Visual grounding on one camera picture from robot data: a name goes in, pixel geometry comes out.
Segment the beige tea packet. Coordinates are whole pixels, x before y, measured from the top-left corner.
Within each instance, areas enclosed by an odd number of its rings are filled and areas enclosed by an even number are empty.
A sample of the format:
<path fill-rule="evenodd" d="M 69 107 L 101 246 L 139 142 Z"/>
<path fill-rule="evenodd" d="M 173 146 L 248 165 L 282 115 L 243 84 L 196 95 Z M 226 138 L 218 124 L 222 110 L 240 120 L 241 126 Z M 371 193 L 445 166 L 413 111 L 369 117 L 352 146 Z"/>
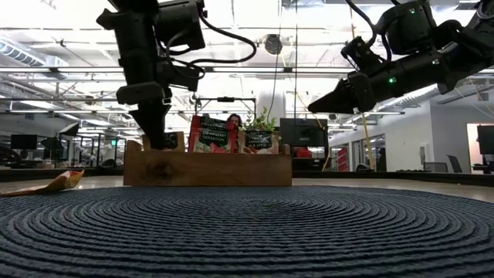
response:
<path fill-rule="evenodd" d="M 277 131 L 239 131 L 239 153 L 278 154 L 279 133 Z"/>

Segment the wooden tea organizer box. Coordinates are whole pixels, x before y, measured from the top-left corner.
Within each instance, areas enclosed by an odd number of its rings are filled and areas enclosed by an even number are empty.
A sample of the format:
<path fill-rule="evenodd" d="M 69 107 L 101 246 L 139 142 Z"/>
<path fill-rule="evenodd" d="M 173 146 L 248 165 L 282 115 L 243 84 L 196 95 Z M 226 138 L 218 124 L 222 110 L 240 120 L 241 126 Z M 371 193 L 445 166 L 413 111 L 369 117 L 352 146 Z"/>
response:
<path fill-rule="evenodd" d="M 290 186 L 289 147 L 281 154 L 208 154 L 145 150 L 126 145 L 123 183 L 127 186 Z"/>

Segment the small green potted plant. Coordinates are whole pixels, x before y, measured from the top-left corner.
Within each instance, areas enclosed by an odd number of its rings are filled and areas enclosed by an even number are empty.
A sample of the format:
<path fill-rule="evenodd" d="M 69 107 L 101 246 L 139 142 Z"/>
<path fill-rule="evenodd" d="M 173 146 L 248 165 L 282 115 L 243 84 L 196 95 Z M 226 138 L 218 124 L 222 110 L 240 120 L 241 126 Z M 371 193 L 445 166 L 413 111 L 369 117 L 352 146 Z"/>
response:
<path fill-rule="evenodd" d="M 263 107 L 260 115 L 248 113 L 247 118 L 242 124 L 242 129 L 245 131 L 279 131 L 278 119 L 270 117 L 270 111 L 267 107 Z"/>

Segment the black aluminium table frame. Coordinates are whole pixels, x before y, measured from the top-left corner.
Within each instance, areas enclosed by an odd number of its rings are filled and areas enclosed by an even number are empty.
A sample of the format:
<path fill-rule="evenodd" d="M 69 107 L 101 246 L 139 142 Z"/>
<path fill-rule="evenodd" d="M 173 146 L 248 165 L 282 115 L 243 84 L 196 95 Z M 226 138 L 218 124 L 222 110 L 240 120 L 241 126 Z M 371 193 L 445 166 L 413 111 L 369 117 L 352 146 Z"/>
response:
<path fill-rule="evenodd" d="M 2 169 L 0 183 L 7 181 L 34 181 L 53 179 L 65 172 L 65 168 L 56 169 Z M 428 173 L 420 171 L 395 172 L 321 172 L 321 171 L 294 171 L 293 179 L 309 179 L 322 181 L 323 179 L 350 180 L 350 179 L 382 179 L 382 180 L 410 180 L 428 181 L 447 184 L 478 185 L 494 188 L 494 175 L 447 174 Z M 142 175 L 132 174 L 124 178 L 126 185 L 134 186 L 216 186 L 216 185 L 277 185 L 288 183 L 287 174 L 226 174 L 215 171 L 211 174 L 172 174 L 169 171 L 152 171 Z"/>

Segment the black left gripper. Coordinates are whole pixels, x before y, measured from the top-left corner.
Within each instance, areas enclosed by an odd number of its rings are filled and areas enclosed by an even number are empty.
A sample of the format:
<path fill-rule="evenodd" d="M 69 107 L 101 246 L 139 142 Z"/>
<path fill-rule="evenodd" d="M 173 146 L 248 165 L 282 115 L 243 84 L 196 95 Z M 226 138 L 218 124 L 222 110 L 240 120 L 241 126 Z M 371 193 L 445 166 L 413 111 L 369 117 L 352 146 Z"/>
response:
<path fill-rule="evenodd" d="M 166 145 L 164 118 L 171 105 L 162 102 L 170 102 L 171 90 L 161 76 L 162 63 L 153 26 L 146 22 L 124 22 L 115 28 L 115 36 L 119 65 L 127 83 L 117 91 L 117 102 L 138 104 L 130 115 L 147 136 L 151 148 L 163 150 Z"/>

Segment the black computer monitor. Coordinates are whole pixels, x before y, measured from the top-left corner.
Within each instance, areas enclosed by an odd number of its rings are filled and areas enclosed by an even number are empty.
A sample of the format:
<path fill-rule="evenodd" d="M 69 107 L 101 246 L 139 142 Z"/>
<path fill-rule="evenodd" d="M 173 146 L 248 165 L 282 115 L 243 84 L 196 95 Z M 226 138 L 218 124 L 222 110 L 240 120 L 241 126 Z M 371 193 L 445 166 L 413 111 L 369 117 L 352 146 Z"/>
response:
<path fill-rule="evenodd" d="M 279 135 L 291 147 L 328 147 L 327 120 L 281 118 Z"/>
<path fill-rule="evenodd" d="M 15 150 L 35 150 L 38 146 L 36 134 L 12 134 L 10 148 Z"/>
<path fill-rule="evenodd" d="M 494 155 L 494 125 L 477 127 L 480 154 Z"/>

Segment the round dark blue woven placemat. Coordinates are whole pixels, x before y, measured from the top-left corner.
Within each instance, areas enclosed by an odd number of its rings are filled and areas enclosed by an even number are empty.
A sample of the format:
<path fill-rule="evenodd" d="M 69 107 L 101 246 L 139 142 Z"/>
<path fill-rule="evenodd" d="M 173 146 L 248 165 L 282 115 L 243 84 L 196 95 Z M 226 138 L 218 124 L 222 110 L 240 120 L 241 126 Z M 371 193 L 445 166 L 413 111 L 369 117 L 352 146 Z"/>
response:
<path fill-rule="evenodd" d="M 0 198 L 0 278 L 494 278 L 494 204 L 378 188 Z"/>

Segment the red tea packet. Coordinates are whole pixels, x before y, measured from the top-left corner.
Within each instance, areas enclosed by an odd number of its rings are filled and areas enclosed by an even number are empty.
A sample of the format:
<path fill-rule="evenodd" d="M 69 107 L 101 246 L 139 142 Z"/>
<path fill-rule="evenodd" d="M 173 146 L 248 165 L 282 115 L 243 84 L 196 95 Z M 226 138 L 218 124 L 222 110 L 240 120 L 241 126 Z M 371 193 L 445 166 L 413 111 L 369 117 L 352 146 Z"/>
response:
<path fill-rule="evenodd" d="M 188 139 L 192 153 L 231 154 L 237 139 L 236 126 L 231 121 L 194 115 Z"/>

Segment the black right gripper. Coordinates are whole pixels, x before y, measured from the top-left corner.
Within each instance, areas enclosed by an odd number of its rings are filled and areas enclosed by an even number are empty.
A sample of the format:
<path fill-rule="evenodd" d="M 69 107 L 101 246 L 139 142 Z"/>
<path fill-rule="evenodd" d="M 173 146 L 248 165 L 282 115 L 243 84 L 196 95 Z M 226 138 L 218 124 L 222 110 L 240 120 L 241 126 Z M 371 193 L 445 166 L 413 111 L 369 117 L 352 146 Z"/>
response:
<path fill-rule="evenodd" d="M 381 101 L 397 98 L 426 86 L 446 83 L 448 67 L 438 52 L 415 53 L 395 61 L 359 67 L 335 89 L 308 106 L 312 113 L 367 112 Z"/>

